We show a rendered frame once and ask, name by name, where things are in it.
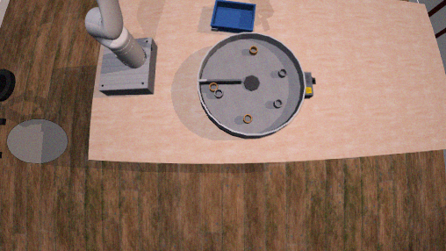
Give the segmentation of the blue plastic crate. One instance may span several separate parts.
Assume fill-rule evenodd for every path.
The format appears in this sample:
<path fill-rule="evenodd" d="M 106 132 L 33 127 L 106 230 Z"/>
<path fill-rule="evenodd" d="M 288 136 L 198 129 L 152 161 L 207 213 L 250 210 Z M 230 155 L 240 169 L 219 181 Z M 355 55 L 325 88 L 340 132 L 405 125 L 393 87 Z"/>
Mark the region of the blue plastic crate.
<path fill-rule="evenodd" d="M 232 33 L 253 32 L 255 21 L 255 6 L 256 4 L 227 0 L 215 0 L 212 13 L 211 31 Z"/>

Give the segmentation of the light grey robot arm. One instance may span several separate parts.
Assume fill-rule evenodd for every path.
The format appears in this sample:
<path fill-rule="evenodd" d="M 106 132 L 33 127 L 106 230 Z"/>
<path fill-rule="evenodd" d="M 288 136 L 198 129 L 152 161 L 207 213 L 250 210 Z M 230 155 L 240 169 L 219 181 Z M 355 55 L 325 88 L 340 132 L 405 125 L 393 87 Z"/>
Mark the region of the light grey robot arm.
<path fill-rule="evenodd" d="M 133 35 L 123 26 L 119 0 L 96 1 L 98 7 L 89 10 L 85 17 L 85 28 L 89 35 L 108 47 L 129 68 L 141 67 L 147 55 Z"/>

